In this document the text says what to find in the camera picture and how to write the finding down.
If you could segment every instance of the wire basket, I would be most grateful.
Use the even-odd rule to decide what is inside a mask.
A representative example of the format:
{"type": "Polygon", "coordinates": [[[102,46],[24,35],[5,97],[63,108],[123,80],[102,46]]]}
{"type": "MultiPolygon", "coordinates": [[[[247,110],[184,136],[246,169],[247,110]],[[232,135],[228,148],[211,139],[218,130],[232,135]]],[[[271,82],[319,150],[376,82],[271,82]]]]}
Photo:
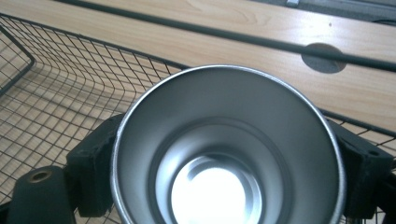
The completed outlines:
{"type": "MultiPolygon", "coordinates": [[[[0,14],[0,204],[30,170],[64,166],[102,121],[124,113],[153,84],[187,66],[0,14]]],[[[329,118],[395,155],[393,133],[329,118]]],[[[116,209],[78,223],[120,223],[116,209]]],[[[380,223],[378,212],[373,220],[380,223]]]]}

